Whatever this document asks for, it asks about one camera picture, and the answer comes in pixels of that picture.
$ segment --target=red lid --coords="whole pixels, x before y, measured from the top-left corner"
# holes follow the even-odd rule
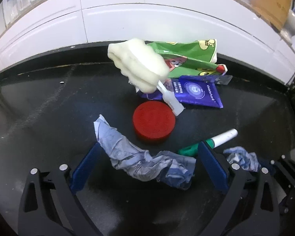
[[[147,101],[136,108],[132,121],[137,135],[142,140],[156,142],[169,136],[174,129],[176,118],[166,104]]]

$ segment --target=circular logo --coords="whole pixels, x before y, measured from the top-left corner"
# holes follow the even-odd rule
[[[185,88],[188,93],[196,99],[201,99],[205,96],[205,92],[203,91],[203,89],[196,83],[187,82],[185,84]]]

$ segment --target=blue gripper pad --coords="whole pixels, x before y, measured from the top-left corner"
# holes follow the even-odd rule
[[[80,164],[73,171],[70,181],[70,189],[74,195],[78,191],[83,189],[88,177],[90,176],[95,166],[101,150],[101,145],[99,144],[99,142],[96,142],[95,145],[89,150],[87,155],[80,162]]]
[[[226,193],[229,188],[227,174],[204,142],[200,142],[198,145],[198,158],[201,159],[215,188]]]

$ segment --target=pink cartoon face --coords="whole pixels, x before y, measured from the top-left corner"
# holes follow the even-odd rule
[[[175,69],[175,67],[181,66],[184,62],[187,61],[187,57],[182,56],[182,57],[175,57],[175,58],[170,58],[170,59],[164,59],[165,63],[169,67],[169,71],[172,71]]]

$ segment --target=cartoon eye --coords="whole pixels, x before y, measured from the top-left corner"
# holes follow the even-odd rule
[[[172,60],[172,61],[171,61],[171,64],[172,64],[172,65],[178,65],[178,64],[179,64],[179,61],[178,61],[178,60]]]

